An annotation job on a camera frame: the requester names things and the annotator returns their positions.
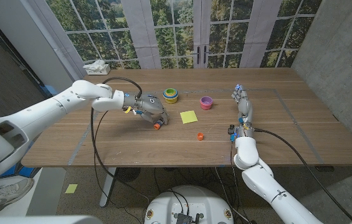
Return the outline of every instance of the robotic arm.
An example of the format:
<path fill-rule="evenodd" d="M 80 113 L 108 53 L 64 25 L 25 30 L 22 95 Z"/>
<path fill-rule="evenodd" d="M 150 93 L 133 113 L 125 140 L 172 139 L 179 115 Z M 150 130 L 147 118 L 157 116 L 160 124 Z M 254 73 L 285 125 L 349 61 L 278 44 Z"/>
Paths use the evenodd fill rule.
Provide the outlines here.
<path fill-rule="evenodd" d="M 285 223 L 322 223 L 274 179 L 271 168 L 259 157 L 253 138 L 252 104 L 245 88 L 237 85 L 232 97 L 238 103 L 239 125 L 230 125 L 229 134 L 231 141 L 235 140 L 238 151 L 234 162 L 243 170 L 245 184 L 266 200 Z"/>
<path fill-rule="evenodd" d="M 0 118 L 0 175 L 22 159 L 31 141 L 41 132 L 66 114 L 87 106 L 90 100 L 97 111 L 132 107 L 145 120 L 154 123 L 152 115 L 160 114 L 163 123 L 168 123 L 168 114 L 155 96 L 137 98 L 119 90 L 112 91 L 106 84 L 78 80 L 52 98 Z"/>

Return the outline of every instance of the small orange object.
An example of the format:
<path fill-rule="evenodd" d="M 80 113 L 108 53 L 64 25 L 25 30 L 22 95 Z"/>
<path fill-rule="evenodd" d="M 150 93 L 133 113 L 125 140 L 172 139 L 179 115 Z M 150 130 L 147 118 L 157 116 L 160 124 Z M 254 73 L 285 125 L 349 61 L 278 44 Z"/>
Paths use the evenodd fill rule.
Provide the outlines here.
<path fill-rule="evenodd" d="M 156 130 L 159 130 L 159 128 L 161 128 L 161 125 L 158 124 L 158 123 L 156 123 L 156 124 L 153 125 L 153 127 L 154 127 Z"/>
<path fill-rule="evenodd" d="M 203 140 L 203 134 L 202 133 L 198 133 L 197 138 L 198 138 L 198 140 L 202 141 Z"/>

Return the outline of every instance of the glass pane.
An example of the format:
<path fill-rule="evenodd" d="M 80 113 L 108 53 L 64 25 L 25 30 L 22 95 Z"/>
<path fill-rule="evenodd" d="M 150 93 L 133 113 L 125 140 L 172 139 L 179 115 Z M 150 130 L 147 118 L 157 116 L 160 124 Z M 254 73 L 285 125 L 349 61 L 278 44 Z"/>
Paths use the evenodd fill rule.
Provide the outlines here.
<path fill-rule="evenodd" d="M 207 61 L 208 68 L 222 68 L 223 67 L 223 60 L 224 55 L 214 55 L 209 56 Z"/>
<path fill-rule="evenodd" d="M 239 68 L 240 58 L 242 54 L 226 55 L 225 68 Z"/>
<path fill-rule="evenodd" d="M 298 17 L 293 23 L 285 48 L 297 49 L 303 43 L 314 17 Z"/>
<path fill-rule="evenodd" d="M 212 0 L 211 21 L 230 19 L 231 0 Z"/>
<path fill-rule="evenodd" d="M 252 12 L 253 0 L 234 0 L 232 8 L 232 20 L 250 19 Z"/>
<path fill-rule="evenodd" d="M 226 49 L 228 24 L 212 24 L 209 41 L 209 51 L 224 53 Z"/>
<path fill-rule="evenodd" d="M 87 34 L 68 34 L 68 37 L 83 61 L 100 58 Z"/>
<path fill-rule="evenodd" d="M 304 0 L 299 14 L 316 14 L 320 4 L 321 0 Z"/>
<path fill-rule="evenodd" d="M 151 10 L 154 26 L 173 24 L 170 0 L 151 0 Z"/>
<path fill-rule="evenodd" d="M 123 69 L 120 62 L 107 62 L 111 69 Z"/>
<path fill-rule="evenodd" d="M 175 24 L 193 23 L 193 0 L 173 0 L 173 11 Z"/>
<path fill-rule="evenodd" d="M 94 0 L 74 0 L 74 4 L 87 30 L 105 29 Z"/>
<path fill-rule="evenodd" d="M 177 55 L 190 55 L 194 52 L 194 27 L 176 27 Z"/>
<path fill-rule="evenodd" d="M 281 55 L 280 63 L 278 63 L 278 67 L 291 67 L 297 54 L 297 50 L 284 50 Z"/>
<path fill-rule="evenodd" d="M 102 59 L 119 59 L 107 32 L 91 33 L 90 36 L 97 50 L 100 52 Z"/>
<path fill-rule="evenodd" d="M 262 59 L 261 68 L 274 68 L 277 64 L 278 56 L 280 55 L 280 51 L 273 52 L 265 52 L 264 57 Z"/>
<path fill-rule="evenodd" d="M 192 57 L 179 58 L 178 68 L 194 68 L 194 58 Z"/>
<path fill-rule="evenodd" d="M 161 58 L 162 68 L 177 68 L 177 62 L 175 58 Z"/>
<path fill-rule="evenodd" d="M 244 50 L 248 22 L 232 23 L 228 40 L 228 52 L 242 52 Z"/>
<path fill-rule="evenodd" d="M 140 69 L 140 63 L 136 61 L 123 62 L 125 69 Z"/>
<path fill-rule="evenodd" d="M 282 48 L 292 20 L 293 19 L 279 19 L 275 21 L 274 28 L 266 50 Z"/>
<path fill-rule="evenodd" d="M 61 23 L 64 31 L 83 30 L 83 26 L 69 0 L 46 0 L 46 2 Z"/>
<path fill-rule="evenodd" d="M 157 28 L 155 29 L 155 34 L 158 41 L 159 55 L 161 57 L 174 56 L 173 28 Z"/>
<path fill-rule="evenodd" d="M 136 50 L 134 49 L 133 41 L 131 40 L 130 31 L 111 32 L 112 40 L 118 50 L 120 59 L 137 58 Z"/>
<path fill-rule="evenodd" d="M 282 0 L 280 10 L 278 11 L 278 17 L 295 15 L 299 4 L 300 0 Z"/>
<path fill-rule="evenodd" d="M 98 0 L 98 5 L 109 29 L 128 27 L 120 0 Z"/>

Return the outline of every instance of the sneaker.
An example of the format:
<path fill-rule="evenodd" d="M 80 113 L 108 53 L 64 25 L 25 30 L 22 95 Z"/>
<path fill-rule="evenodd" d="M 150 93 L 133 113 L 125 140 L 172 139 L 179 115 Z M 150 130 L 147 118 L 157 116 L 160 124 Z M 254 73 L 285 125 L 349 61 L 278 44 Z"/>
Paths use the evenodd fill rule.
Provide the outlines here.
<path fill-rule="evenodd" d="M 15 184 L 0 186 L 0 211 L 25 196 L 32 188 L 33 183 L 32 178 L 26 178 Z"/>

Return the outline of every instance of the yellow paper on floor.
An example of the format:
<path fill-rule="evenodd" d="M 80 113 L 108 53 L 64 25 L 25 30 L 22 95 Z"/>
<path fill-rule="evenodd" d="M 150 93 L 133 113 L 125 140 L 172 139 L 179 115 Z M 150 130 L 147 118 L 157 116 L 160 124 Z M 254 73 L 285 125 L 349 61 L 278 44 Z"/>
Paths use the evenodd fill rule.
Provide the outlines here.
<path fill-rule="evenodd" d="M 65 191 L 65 194 L 73 194 L 75 193 L 77 184 L 69 184 L 68 188 Z"/>
<path fill-rule="evenodd" d="M 198 121 L 195 115 L 195 111 L 181 112 L 180 115 L 181 115 L 181 119 L 183 120 L 183 124 Z"/>

